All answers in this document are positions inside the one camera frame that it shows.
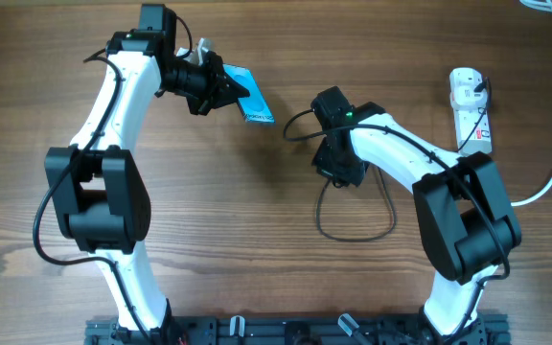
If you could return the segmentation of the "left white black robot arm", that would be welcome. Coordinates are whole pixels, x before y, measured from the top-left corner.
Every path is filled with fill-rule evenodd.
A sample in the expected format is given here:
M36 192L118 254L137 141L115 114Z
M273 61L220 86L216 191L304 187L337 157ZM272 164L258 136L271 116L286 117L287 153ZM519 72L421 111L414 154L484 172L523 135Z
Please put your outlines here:
M49 189L34 217L35 251L52 265L95 263L118 309L109 330L89 336L91 344L187 341L150 267L150 196L133 152L150 102L164 93L184 97L191 114L207 115L251 92L215 52L175 53L181 21L163 4L144 4L137 28L115 33L88 57L106 65L96 101L70 144L45 156Z

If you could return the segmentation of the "blue Galaxy smartphone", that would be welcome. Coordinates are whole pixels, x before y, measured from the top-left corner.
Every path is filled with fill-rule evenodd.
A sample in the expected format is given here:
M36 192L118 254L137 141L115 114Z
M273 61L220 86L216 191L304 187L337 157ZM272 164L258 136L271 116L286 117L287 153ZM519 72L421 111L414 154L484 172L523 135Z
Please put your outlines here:
M275 119L251 71L230 64L224 64L223 67L229 77L249 91L248 97L238 99L244 120L247 123L273 125Z

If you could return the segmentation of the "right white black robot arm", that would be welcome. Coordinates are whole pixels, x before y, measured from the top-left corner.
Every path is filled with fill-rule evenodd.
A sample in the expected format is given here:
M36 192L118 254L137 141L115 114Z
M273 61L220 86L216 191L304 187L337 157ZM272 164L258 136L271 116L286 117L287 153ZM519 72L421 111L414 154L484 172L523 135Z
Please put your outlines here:
M341 188L359 185L376 166L403 185L413 195L422 245L436 270L419 313L379 318L376 343L510 343L506 315L477 310L486 285L509 277L508 255L522 239L492 158L435 147L381 106L353 106L336 86L318 93L309 111L321 125L312 159L317 172Z

